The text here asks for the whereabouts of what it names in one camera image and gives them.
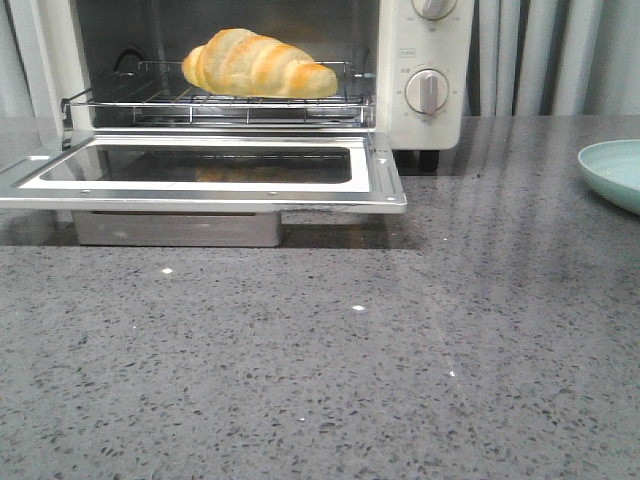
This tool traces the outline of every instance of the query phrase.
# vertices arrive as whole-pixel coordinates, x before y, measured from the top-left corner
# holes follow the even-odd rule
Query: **oven control panel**
[[[381,3],[377,128],[394,149],[451,148],[460,136],[474,0]]]

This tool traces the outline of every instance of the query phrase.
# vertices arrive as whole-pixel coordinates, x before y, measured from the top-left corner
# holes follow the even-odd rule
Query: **light blue bowl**
[[[596,143],[582,149],[578,161],[593,190],[640,215],[640,140]]]

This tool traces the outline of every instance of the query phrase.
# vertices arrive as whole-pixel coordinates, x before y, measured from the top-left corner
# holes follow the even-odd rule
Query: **oven door glass window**
[[[94,143],[23,188],[368,191],[353,146],[118,145]]]

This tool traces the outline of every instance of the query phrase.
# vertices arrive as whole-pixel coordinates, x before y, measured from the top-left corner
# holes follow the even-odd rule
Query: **knob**
[[[416,112],[435,115],[447,101],[449,84],[437,70],[422,70],[416,73],[405,89],[407,103]]]
[[[418,15],[427,20],[439,20],[451,13],[456,0],[412,0]]]

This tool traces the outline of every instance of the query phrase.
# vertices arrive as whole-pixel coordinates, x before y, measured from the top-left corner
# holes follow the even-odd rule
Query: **toaster oven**
[[[473,0],[9,5],[60,141],[2,172],[0,206],[70,210],[81,243],[267,246],[283,211],[402,213],[394,150],[459,139]],[[230,27],[304,49],[337,93],[187,83],[182,59]]]

